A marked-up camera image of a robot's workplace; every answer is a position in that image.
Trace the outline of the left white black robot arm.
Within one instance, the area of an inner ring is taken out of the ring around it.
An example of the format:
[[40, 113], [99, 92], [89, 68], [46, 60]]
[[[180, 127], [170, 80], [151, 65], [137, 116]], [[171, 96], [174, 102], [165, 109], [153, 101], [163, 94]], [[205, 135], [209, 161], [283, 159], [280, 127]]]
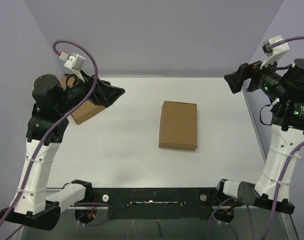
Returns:
[[67, 87], [62, 87], [52, 74], [35, 80], [23, 172], [11, 205], [0, 212], [1, 223], [52, 230], [64, 210], [78, 203], [86, 206], [94, 200], [92, 184], [83, 180], [74, 180], [58, 193], [46, 196], [52, 163], [69, 124], [61, 117], [84, 99], [94, 83], [94, 78], [83, 71], [81, 76], [83, 79], [73, 75], [74, 82]]

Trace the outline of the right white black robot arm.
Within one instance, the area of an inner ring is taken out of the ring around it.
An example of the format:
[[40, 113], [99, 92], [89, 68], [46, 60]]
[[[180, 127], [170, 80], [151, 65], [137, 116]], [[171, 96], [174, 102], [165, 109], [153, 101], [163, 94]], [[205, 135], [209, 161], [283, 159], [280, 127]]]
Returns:
[[224, 76], [231, 92], [240, 92], [250, 80], [248, 92], [261, 90], [270, 100], [271, 143], [263, 172], [257, 183], [222, 179], [214, 192], [215, 200], [226, 204], [232, 198], [243, 205], [292, 214], [289, 201], [291, 177], [304, 145], [304, 58], [297, 58], [277, 74], [276, 63], [261, 67], [261, 61], [244, 63]]

